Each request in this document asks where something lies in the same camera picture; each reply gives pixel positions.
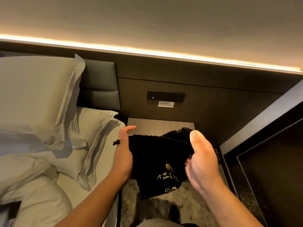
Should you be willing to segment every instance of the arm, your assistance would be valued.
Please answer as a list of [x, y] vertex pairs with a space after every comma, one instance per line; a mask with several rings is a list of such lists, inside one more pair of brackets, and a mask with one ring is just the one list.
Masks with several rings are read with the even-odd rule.
[[120, 189], [130, 178], [133, 158], [128, 148], [127, 132], [135, 128], [136, 126], [127, 126], [120, 129], [121, 144], [116, 148], [112, 170], [56, 227], [102, 226]]
[[203, 196], [220, 226], [262, 227], [236, 196], [224, 185], [212, 145], [199, 131], [190, 134], [195, 151], [186, 162], [186, 174]]

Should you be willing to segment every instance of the gold shell logo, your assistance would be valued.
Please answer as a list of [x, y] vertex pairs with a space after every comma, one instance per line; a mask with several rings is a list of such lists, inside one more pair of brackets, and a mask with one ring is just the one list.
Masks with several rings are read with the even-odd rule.
[[169, 165], [168, 163], [165, 165], [165, 167], [169, 170], [169, 172], [171, 172], [172, 174], [175, 174], [174, 169], [172, 168], [171, 165]]

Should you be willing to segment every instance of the led light strip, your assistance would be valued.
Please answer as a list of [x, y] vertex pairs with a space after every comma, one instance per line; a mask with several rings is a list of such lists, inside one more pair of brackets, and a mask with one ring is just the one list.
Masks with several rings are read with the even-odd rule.
[[136, 49], [130, 47], [120, 47], [120, 46], [111, 46], [111, 45], [103, 45], [103, 44], [88, 44], [88, 43], [80, 43], [74, 41], [59, 41], [59, 40], [46, 39], [46, 38], [23, 37], [23, 36], [8, 35], [8, 34], [0, 34], [0, 40], [6, 40], [12, 42], [16, 42], [16, 41], [30, 42], [37, 44], [51, 44], [55, 46], [76, 47], [81, 49], [93, 49], [93, 50], [102, 50], [102, 51], [110, 51], [110, 52], [128, 53], [128, 54], [132, 53], [132, 54], [147, 55], [147, 56], [162, 57], [162, 58], [165, 57], [175, 58], [175, 59], [188, 60], [188, 61], [200, 61], [203, 63], [210, 63], [210, 64], [244, 66], [244, 67], [255, 68], [255, 69], [270, 69], [276, 71], [303, 73], [301, 68], [297, 68], [297, 67], [268, 65], [268, 64], [236, 61], [236, 60], [225, 60], [225, 59], [195, 56], [195, 55], [189, 55], [183, 53]]

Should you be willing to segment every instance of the white duvet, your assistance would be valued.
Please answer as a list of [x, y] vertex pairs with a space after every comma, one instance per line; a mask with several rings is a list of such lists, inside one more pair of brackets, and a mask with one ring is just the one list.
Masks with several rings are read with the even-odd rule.
[[22, 201], [13, 226], [53, 227], [72, 210], [55, 183], [57, 171], [47, 160], [25, 154], [2, 156], [0, 172], [0, 204]]

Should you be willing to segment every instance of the person's left hand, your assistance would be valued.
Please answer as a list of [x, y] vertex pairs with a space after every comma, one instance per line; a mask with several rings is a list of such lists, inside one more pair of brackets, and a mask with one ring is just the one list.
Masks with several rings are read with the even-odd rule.
[[119, 131], [120, 144], [118, 144], [114, 154], [114, 164], [112, 172], [121, 177], [121, 180], [126, 182], [131, 176], [133, 156], [128, 147], [128, 134], [127, 132], [136, 129], [136, 126], [127, 126]]

